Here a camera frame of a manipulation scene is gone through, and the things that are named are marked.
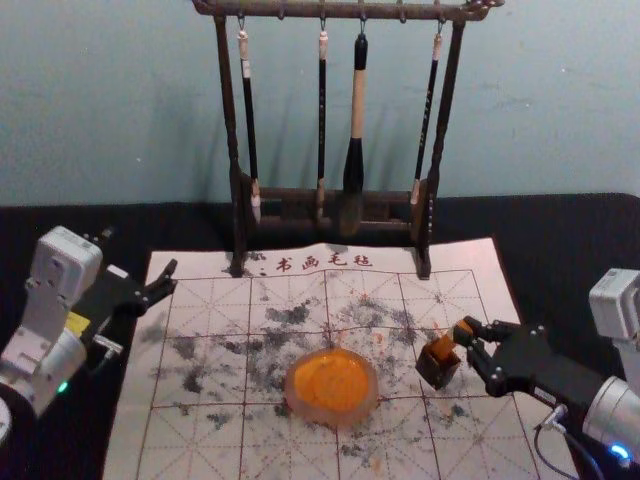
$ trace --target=cable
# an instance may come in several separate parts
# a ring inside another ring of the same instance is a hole
[[[556,466],[552,465],[551,462],[549,462],[549,460],[547,460],[545,458],[545,456],[540,451],[540,431],[541,430],[542,430],[542,427],[540,425],[538,425],[535,428],[536,434],[535,434],[535,436],[533,438],[533,446],[534,446],[534,448],[536,450],[536,453],[540,457],[540,460],[542,460],[542,462],[547,467],[549,467],[551,470],[556,472],[558,475],[561,475],[561,476],[563,476],[565,478],[569,478],[571,480],[580,480],[578,477],[574,477],[573,475],[570,475],[570,474],[568,474],[566,472],[563,472],[562,470],[560,470]],[[596,474],[596,477],[598,478],[598,480],[605,480],[604,475],[602,474],[602,470],[600,470],[600,467],[598,466],[598,463],[591,456],[591,454],[587,451],[587,449],[584,448],[582,446],[582,444],[580,442],[578,442],[578,440],[576,440],[576,438],[573,435],[571,435],[569,432],[561,432],[561,433],[564,435],[564,438],[567,439],[567,442],[569,442],[576,450],[578,450],[578,452],[580,452],[580,455],[582,455],[583,458],[585,460],[587,460],[587,462],[591,465],[591,468],[593,469],[594,473]]]

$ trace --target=black cloth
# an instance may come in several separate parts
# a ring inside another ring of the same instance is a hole
[[[523,322],[543,322],[555,347],[605,375],[622,376],[615,349],[599,338],[588,305],[590,288],[610,267],[640,269],[640,199],[622,194],[459,198],[438,200],[436,242],[493,236]],[[230,250],[228,205],[0,208],[0,345],[24,308],[24,281],[37,239],[56,225],[116,234],[105,258],[133,278],[145,278],[153,250]],[[250,249],[289,248],[318,241],[312,231],[265,232]],[[350,243],[406,246],[406,235],[359,235]],[[134,324],[117,319],[116,340],[130,344]],[[80,372],[40,420],[31,446],[29,478],[101,477],[124,368],[99,382]],[[640,478],[620,471],[595,442],[586,442],[607,478]]]

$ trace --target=calligraphy brush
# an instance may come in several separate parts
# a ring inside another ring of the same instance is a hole
[[[344,166],[340,233],[345,236],[357,232],[362,219],[362,186],[364,162],[362,159],[362,129],[364,126],[364,92],[366,85],[367,37],[361,32],[356,39],[353,70],[353,97],[351,104],[351,140]]]
[[[424,147],[427,141],[427,131],[429,130],[429,117],[431,116],[431,101],[433,99],[433,87],[436,83],[436,74],[438,72],[438,61],[440,60],[440,46],[442,45],[442,35],[440,30],[442,24],[438,24],[438,33],[433,39],[433,54],[431,56],[431,71],[429,72],[429,84],[427,86],[427,99],[424,104],[424,116],[422,117],[422,131],[420,132],[420,144],[418,146],[418,160],[416,162],[416,174],[413,181],[413,189],[411,190],[411,208],[415,208],[418,203],[418,194],[420,190],[420,176],[422,175],[422,160],[424,159]]]
[[[251,210],[256,222],[260,223],[260,185],[258,184],[258,159],[256,156],[256,132],[253,121],[253,98],[251,95],[251,67],[249,66],[249,35],[244,29],[238,32],[240,65],[242,67],[242,89],[244,109],[247,116],[247,136],[249,137],[249,169],[251,173]]]
[[[327,43],[329,37],[327,32],[322,29],[319,39],[319,61],[318,61],[318,78],[319,78],[319,97],[318,97],[318,187],[316,190],[316,217],[318,220],[322,218],[324,205],[324,139],[325,139],[325,113],[326,113],[326,94],[327,94]]]

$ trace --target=blue wall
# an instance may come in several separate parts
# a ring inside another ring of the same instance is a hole
[[[467,26],[443,196],[640,195],[640,2],[602,5],[507,1]],[[341,185],[358,28],[327,22],[330,186]],[[261,183],[311,187],[319,22],[248,18],[246,29]],[[230,19],[247,167],[237,30]],[[369,188],[410,188],[434,30],[367,23]],[[190,2],[3,0],[0,45],[0,204],[228,199],[215,32]]]

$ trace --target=yellow label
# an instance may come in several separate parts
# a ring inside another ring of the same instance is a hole
[[[77,337],[80,337],[82,332],[86,330],[90,323],[91,322],[87,318],[84,318],[77,313],[69,312],[65,327],[71,330]]]

